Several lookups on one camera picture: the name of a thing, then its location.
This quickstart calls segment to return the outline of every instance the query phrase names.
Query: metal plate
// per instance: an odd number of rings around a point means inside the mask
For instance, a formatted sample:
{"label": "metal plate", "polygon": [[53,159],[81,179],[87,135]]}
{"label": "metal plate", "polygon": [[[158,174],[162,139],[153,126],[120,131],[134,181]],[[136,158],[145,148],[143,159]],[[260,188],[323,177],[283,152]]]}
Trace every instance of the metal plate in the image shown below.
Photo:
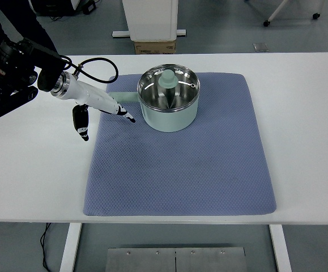
{"label": "metal plate", "polygon": [[106,272],[175,272],[173,248],[110,248]]}
{"label": "metal plate", "polygon": [[177,248],[177,272],[246,272],[244,248]]}
{"label": "metal plate", "polygon": [[268,46],[265,42],[259,42],[257,44],[253,44],[254,50],[256,52],[269,52],[270,50],[268,49]]}
{"label": "metal plate", "polygon": [[108,249],[106,272],[246,272],[244,248]]}

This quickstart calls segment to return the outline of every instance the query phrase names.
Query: power cord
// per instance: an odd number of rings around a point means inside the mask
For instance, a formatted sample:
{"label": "power cord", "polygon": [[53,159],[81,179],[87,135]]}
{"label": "power cord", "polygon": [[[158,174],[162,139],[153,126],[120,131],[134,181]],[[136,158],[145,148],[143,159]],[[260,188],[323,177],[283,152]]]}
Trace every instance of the power cord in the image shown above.
{"label": "power cord", "polygon": [[[90,79],[93,79],[94,81],[97,81],[97,82],[100,82],[100,83],[112,83],[112,82],[115,82],[116,79],[118,78],[118,68],[117,68],[116,64],[114,64],[113,61],[111,61],[111,60],[109,60],[109,59],[107,59],[107,58],[101,58],[101,57],[97,57],[97,58],[89,58],[89,59],[87,59],[87,60],[81,62],[81,63],[77,66],[77,65],[75,65],[75,64],[72,63],[72,60],[71,60],[69,57],[64,56],[64,55],[60,55],[60,57],[61,57],[62,60],[64,60],[64,61],[66,62],[66,64],[68,65],[68,66],[66,66],[66,67],[64,68],[64,70],[67,70],[67,69],[69,69],[70,67],[74,67],[74,68],[76,69],[74,73],[76,73],[77,71],[79,71],[80,73],[84,74],[85,76],[87,76],[87,77],[90,78]],[[86,63],[92,62],[92,61],[105,61],[105,62],[108,62],[109,64],[111,64],[111,65],[113,66],[114,70],[115,70],[115,73],[116,73],[115,76],[114,76],[114,78],[111,79],[111,80],[102,80],[102,79],[95,78],[94,76],[90,75],[89,73],[83,71],[83,70],[82,70],[83,65],[86,64]]]}
{"label": "power cord", "polygon": [[45,268],[46,271],[51,272],[48,268],[48,265],[46,264],[46,258],[45,258],[45,235],[46,235],[46,231],[48,230],[48,228],[50,227],[51,223],[45,223],[45,231],[43,233],[43,235],[40,237],[40,245],[41,248],[43,250],[43,267]]}

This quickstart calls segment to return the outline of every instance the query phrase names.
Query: cooking pot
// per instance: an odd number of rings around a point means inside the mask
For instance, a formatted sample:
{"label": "cooking pot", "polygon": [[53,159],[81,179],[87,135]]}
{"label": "cooking pot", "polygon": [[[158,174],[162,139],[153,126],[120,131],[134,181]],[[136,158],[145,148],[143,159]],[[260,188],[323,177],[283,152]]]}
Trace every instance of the cooking pot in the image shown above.
{"label": "cooking pot", "polygon": [[189,126],[198,110],[200,83],[190,69],[175,64],[146,71],[137,92],[110,92],[120,104],[140,102],[144,120],[153,129],[174,132]]}

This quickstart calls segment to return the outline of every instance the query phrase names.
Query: table leg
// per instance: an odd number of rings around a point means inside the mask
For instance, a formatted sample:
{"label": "table leg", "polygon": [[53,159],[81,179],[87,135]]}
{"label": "table leg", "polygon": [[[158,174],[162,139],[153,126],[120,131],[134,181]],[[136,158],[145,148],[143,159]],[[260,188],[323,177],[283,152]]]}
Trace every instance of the table leg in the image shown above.
{"label": "table leg", "polygon": [[82,223],[70,223],[60,272],[73,272]]}
{"label": "table leg", "polygon": [[275,252],[278,272],[291,272],[286,241],[284,239],[282,225],[269,225],[272,237],[273,250]]}

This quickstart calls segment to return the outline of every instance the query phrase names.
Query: white table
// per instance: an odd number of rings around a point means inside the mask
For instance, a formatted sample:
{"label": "white table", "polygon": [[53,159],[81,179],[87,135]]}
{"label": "white table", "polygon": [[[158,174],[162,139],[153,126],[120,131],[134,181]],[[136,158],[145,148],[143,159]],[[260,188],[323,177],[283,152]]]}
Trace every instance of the white table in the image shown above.
{"label": "white table", "polygon": [[[88,57],[72,59],[79,63]],[[90,141],[84,142],[72,124],[75,103],[40,92],[34,101],[0,119],[0,221],[273,228],[328,224],[328,53],[106,57],[117,64],[120,74],[142,74],[163,63],[184,65],[194,72],[242,74],[252,96],[277,210],[252,216],[85,216],[84,194],[100,112],[90,110]],[[85,69],[105,79],[114,73],[99,62]],[[105,88],[84,76],[80,80]]]}

